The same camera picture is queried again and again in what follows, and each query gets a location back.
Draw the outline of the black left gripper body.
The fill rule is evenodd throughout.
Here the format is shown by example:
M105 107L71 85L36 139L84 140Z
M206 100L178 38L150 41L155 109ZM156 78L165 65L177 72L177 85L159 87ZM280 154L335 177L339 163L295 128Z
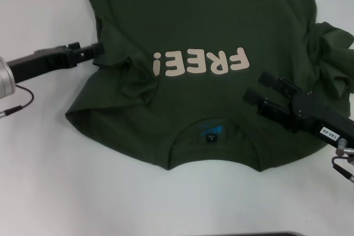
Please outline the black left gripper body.
M55 70L76 67L72 50L66 46L35 51L33 54L8 62L15 83Z

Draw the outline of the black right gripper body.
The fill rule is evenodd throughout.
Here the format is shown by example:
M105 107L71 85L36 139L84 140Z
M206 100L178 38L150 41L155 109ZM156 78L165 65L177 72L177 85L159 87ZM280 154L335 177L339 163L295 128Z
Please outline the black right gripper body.
M335 148L341 139L346 140L347 148L353 148L353 121L323 105L313 94L294 94L291 110L300 119L300 130L311 133Z

